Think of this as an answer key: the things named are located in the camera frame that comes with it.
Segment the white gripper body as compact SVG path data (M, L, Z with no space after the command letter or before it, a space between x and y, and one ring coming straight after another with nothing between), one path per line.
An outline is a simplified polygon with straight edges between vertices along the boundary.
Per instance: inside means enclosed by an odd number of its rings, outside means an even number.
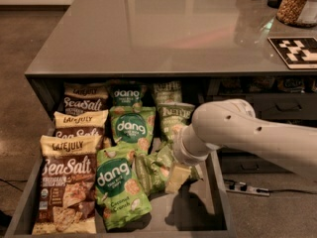
M175 135L173 154L176 160L186 166L196 166L204 162L211 150L196 135L192 126L184 126Z

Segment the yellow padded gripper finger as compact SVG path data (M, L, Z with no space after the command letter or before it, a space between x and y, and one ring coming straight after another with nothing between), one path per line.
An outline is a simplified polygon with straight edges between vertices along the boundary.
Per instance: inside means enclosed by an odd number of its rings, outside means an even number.
M176 193L185 183L191 173L190 167L179 163L171 166L168 179L165 183L166 193Z

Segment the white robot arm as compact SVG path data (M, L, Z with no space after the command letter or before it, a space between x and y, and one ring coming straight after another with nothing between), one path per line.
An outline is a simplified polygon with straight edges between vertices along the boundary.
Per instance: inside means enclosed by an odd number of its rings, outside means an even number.
M173 141L175 158L187 166L205 161L221 148L254 154L317 181L317 129L261 120L243 99L201 104Z

